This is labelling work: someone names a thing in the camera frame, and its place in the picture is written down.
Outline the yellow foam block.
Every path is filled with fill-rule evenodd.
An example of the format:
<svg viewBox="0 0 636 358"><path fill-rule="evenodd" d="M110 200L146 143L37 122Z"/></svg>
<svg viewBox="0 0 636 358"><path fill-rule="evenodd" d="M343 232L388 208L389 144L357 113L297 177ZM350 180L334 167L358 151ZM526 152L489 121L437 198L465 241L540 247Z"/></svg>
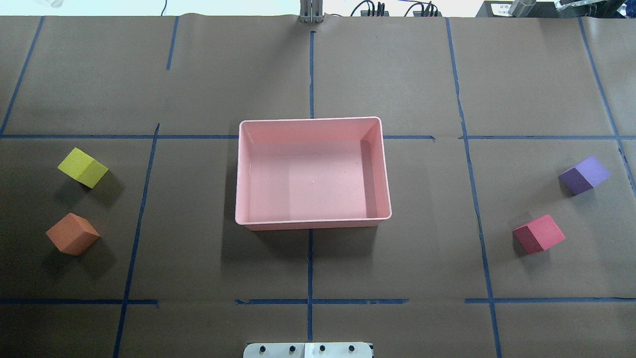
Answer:
<svg viewBox="0 0 636 358"><path fill-rule="evenodd" d="M108 168L86 152L73 148L58 165L58 170L88 188L94 188L108 172Z"/></svg>

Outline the purple foam block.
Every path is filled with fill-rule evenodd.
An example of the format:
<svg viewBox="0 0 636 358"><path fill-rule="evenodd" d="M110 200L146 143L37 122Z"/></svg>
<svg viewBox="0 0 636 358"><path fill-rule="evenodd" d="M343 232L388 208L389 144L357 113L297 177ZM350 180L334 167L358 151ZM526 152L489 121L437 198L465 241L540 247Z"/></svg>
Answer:
<svg viewBox="0 0 636 358"><path fill-rule="evenodd" d="M558 178L573 195L579 195L596 188L607 180L611 173L595 156L590 156L577 165L568 168Z"/></svg>

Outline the pink plastic bin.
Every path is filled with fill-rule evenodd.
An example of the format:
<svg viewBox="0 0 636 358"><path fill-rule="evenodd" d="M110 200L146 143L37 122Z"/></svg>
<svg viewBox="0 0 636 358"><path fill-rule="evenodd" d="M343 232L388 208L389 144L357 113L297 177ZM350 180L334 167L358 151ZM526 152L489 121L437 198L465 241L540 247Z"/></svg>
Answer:
<svg viewBox="0 0 636 358"><path fill-rule="evenodd" d="M374 227L392 215L377 116L240 124L237 224L253 231Z"/></svg>

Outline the red foam block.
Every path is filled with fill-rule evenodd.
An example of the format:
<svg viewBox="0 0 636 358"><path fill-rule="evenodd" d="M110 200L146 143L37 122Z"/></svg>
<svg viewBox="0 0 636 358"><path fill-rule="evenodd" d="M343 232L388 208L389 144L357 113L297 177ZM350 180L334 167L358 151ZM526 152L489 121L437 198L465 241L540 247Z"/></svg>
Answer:
<svg viewBox="0 0 636 358"><path fill-rule="evenodd" d="M517 227L513 230L513 236L528 255L544 252L566 240L565 234L550 214Z"/></svg>

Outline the black box under cup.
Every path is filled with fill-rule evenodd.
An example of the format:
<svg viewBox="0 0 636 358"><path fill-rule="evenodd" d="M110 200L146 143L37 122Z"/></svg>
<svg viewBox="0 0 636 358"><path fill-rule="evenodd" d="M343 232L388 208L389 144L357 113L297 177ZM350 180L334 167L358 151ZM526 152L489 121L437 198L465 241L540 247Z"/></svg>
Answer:
<svg viewBox="0 0 636 358"><path fill-rule="evenodd" d="M479 17L559 18L554 2L530 0L484 0L477 14Z"/></svg>

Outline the orange foam block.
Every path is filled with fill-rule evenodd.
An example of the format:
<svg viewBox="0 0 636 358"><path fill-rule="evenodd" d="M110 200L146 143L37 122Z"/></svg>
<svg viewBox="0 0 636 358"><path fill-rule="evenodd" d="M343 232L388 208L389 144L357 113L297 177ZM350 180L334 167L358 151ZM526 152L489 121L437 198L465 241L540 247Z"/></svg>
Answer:
<svg viewBox="0 0 636 358"><path fill-rule="evenodd" d="M100 238L86 218L73 213L66 214L48 229L46 236L60 252L73 256L81 256Z"/></svg>

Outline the metal cup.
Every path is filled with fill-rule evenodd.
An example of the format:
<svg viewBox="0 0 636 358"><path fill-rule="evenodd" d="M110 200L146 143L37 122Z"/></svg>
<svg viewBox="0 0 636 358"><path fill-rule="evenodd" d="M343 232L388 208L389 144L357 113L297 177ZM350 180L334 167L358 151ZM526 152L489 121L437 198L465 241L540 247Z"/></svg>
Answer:
<svg viewBox="0 0 636 358"><path fill-rule="evenodd" d="M536 0L514 0L509 9L507 9L507 13L511 17L526 18L529 16L536 3Z"/></svg>

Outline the aluminium frame post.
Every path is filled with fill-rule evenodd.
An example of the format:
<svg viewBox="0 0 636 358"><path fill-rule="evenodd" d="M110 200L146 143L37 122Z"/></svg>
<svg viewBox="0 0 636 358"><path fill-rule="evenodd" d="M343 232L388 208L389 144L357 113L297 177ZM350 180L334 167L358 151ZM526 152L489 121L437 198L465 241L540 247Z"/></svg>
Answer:
<svg viewBox="0 0 636 358"><path fill-rule="evenodd" d="M300 23L322 23L324 21L323 0L300 0Z"/></svg>

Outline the metal base plate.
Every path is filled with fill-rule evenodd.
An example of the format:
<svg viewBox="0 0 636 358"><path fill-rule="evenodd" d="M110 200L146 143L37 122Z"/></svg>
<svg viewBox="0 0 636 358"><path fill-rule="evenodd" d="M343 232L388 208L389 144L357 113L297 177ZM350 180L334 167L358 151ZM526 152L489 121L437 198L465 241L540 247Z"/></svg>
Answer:
<svg viewBox="0 0 636 358"><path fill-rule="evenodd" d="M366 342L299 342L248 344L243 358L374 358Z"/></svg>

